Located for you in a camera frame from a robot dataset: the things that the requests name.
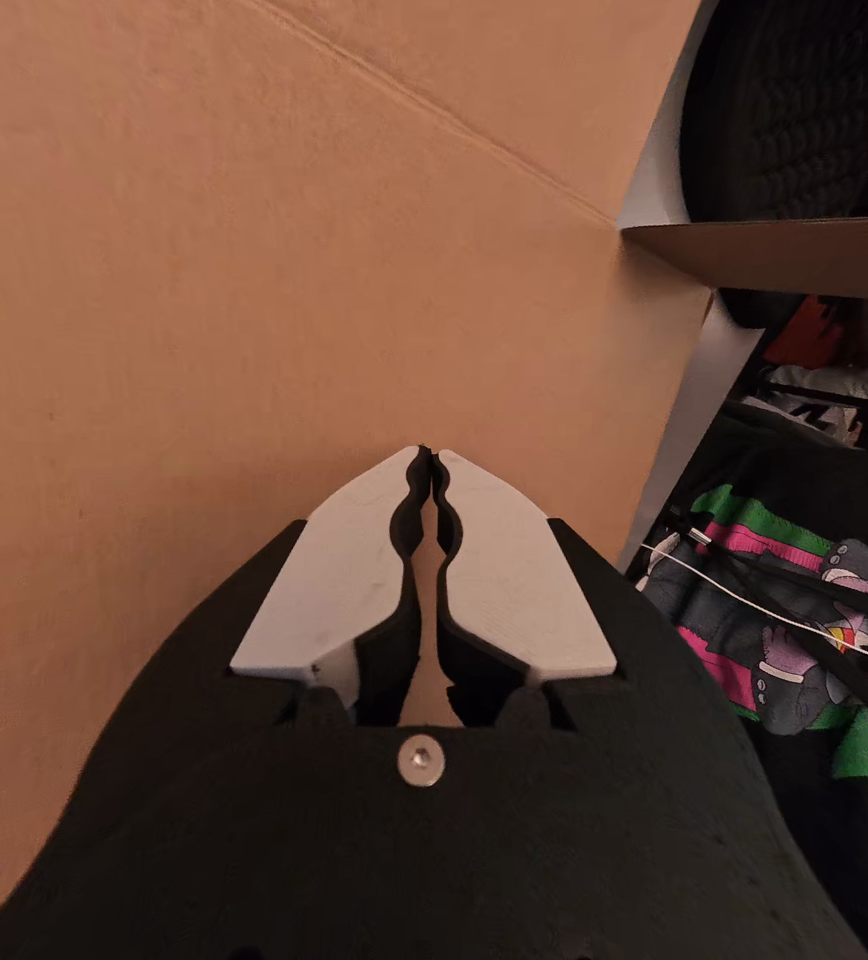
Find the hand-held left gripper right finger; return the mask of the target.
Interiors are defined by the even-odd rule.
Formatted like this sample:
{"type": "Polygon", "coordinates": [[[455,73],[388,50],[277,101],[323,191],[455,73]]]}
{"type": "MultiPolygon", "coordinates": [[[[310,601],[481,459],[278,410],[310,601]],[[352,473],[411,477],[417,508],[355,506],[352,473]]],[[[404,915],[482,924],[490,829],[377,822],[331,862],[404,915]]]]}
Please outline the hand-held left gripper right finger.
{"type": "Polygon", "coordinates": [[[617,658],[544,511],[452,450],[435,468],[444,674],[513,687],[614,674],[617,658]]]}

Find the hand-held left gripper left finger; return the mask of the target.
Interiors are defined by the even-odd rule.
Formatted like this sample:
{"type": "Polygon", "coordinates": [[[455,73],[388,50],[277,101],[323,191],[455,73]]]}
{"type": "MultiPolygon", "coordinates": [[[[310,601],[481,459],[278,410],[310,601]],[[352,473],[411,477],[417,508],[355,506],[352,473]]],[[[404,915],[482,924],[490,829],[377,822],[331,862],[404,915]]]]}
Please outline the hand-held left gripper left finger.
{"type": "Polygon", "coordinates": [[[345,706],[372,696],[356,643],[408,600],[429,459],[407,446],[308,516],[230,661],[234,674],[328,688],[345,706]]]}

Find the white and brown cardboard box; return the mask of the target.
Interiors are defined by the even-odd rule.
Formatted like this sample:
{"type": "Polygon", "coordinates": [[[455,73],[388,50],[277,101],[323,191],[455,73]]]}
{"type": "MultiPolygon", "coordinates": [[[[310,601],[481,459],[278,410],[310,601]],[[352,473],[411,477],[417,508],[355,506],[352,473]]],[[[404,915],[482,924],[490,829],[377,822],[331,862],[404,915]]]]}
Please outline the white and brown cardboard box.
{"type": "Polygon", "coordinates": [[[616,560],[711,293],[868,225],[622,237],[699,2],[0,2],[0,905],[158,642],[410,443],[616,560]]]}

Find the red fabric piece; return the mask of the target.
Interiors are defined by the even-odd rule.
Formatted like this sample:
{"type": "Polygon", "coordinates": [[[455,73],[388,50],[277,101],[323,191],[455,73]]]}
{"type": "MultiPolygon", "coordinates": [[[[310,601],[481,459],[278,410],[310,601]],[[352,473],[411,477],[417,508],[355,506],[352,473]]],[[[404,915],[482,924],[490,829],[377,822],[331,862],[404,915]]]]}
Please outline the red fabric piece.
{"type": "Polygon", "coordinates": [[[845,332],[843,308],[838,298],[807,296],[764,349],[764,362],[806,370],[835,366],[845,332]]]}

